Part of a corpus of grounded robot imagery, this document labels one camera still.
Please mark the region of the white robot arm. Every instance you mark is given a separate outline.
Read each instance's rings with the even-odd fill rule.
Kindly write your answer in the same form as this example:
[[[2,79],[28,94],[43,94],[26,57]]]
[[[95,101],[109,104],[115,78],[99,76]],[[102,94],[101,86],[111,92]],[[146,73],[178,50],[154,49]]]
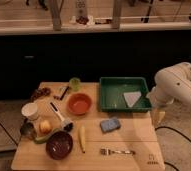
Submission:
[[[159,70],[155,76],[155,86],[147,94],[152,110],[152,124],[157,126],[165,116],[163,107],[175,99],[191,108],[191,63],[181,62]]]

